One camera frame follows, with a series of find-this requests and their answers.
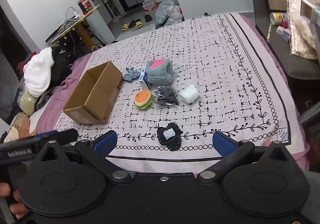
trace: white towel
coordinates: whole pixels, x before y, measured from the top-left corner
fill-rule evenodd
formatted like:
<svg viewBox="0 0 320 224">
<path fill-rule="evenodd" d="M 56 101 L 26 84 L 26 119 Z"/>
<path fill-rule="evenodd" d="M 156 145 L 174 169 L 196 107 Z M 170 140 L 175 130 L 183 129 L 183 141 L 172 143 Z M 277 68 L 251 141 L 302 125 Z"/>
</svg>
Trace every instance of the white towel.
<svg viewBox="0 0 320 224">
<path fill-rule="evenodd" d="M 26 88 L 32 96 L 41 96 L 49 87 L 53 64 L 52 49 L 47 47 L 23 67 Z"/>
</svg>

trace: screw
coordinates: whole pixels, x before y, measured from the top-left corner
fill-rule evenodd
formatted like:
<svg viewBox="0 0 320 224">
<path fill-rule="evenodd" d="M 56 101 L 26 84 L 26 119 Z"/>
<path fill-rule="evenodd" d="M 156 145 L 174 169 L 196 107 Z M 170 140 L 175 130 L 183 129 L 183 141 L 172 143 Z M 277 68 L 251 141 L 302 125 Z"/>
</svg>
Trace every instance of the screw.
<svg viewBox="0 0 320 224">
<path fill-rule="evenodd" d="M 212 179 L 216 176 L 216 174 L 213 171 L 203 171 L 203 172 L 200 172 L 200 176 L 203 179 Z"/>
<path fill-rule="evenodd" d="M 124 179 L 128 176 L 128 173 L 126 171 L 115 171 L 112 176 L 115 179 Z"/>
<path fill-rule="evenodd" d="M 168 180 L 169 180 L 169 177 L 167 176 L 160 177 L 160 181 L 168 181 Z"/>
</svg>

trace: fabric tag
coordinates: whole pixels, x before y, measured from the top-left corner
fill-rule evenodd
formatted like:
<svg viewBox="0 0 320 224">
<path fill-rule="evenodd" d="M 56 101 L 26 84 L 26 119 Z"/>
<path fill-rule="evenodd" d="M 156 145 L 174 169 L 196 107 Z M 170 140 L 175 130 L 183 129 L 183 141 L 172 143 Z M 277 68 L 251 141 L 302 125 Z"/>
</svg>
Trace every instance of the fabric tag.
<svg viewBox="0 0 320 224">
<path fill-rule="evenodd" d="M 289 140 L 288 127 L 277 130 L 277 140 L 287 142 Z"/>
<path fill-rule="evenodd" d="M 176 135 L 176 133 L 174 132 L 174 130 L 172 128 L 170 128 L 167 131 L 163 132 L 164 137 L 168 140 L 170 137 L 173 137 Z"/>
</svg>

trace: bed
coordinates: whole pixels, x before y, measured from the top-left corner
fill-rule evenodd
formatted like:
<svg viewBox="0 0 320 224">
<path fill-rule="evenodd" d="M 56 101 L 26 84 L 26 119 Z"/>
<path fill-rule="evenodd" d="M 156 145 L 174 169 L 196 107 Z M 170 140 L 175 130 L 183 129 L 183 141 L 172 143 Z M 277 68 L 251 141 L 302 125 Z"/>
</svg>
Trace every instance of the bed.
<svg viewBox="0 0 320 224">
<path fill-rule="evenodd" d="M 140 69 L 148 60 L 169 57 L 177 89 L 194 84 L 200 98 L 179 108 L 153 104 L 140 111 L 133 97 L 137 81 L 125 82 L 105 125 L 80 125 L 62 112 L 81 75 L 111 60 L 122 72 Z M 221 159 L 212 146 L 220 130 L 255 145 L 281 140 L 302 169 L 308 169 L 308 144 L 283 71 L 267 44 L 237 13 L 186 20 L 114 43 L 73 65 L 72 74 L 52 96 L 38 121 L 38 132 L 75 128 L 79 139 L 93 140 L 108 130 L 118 134 L 107 157 L 116 165 L 140 172 L 198 173 Z M 178 151 L 161 146 L 156 130 L 175 122 L 183 131 Z"/>
</svg>

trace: black shoe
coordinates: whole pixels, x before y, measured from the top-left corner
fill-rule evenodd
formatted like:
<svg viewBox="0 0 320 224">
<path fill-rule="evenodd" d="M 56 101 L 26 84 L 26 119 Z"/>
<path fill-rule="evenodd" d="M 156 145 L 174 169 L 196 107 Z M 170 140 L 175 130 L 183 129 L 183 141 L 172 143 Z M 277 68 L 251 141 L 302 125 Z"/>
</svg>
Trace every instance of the black shoe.
<svg viewBox="0 0 320 224">
<path fill-rule="evenodd" d="M 132 20 L 129 24 L 129 29 L 133 28 L 136 25 L 136 21 Z"/>
<path fill-rule="evenodd" d="M 145 15 L 144 18 L 145 18 L 146 22 L 150 22 L 153 20 L 149 14 Z"/>
</svg>

